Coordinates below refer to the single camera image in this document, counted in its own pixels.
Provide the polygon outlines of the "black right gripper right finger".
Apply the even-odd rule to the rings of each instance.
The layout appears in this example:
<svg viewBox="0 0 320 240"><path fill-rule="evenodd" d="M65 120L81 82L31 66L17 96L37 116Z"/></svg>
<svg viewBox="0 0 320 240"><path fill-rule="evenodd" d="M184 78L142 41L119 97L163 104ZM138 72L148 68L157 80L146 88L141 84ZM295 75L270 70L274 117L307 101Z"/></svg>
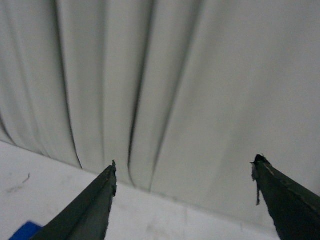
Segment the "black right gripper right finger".
<svg viewBox="0 0 320 240"><path fill-rule="evenodd" d="M318 240L320 238L320 197L284 175L262 155L252 164L252 180L267 205L281 240Z"/></svg>

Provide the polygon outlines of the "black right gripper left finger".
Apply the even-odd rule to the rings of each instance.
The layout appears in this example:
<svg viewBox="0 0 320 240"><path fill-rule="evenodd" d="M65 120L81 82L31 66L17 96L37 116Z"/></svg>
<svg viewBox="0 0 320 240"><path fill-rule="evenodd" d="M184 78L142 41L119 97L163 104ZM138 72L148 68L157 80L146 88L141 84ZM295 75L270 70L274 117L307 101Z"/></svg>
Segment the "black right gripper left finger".
<svg viewBox="0 0 320 240"><path fill-rule="evenodd" d="M117 192L116 163L108 166L32 240L103 240Z"/></svg>

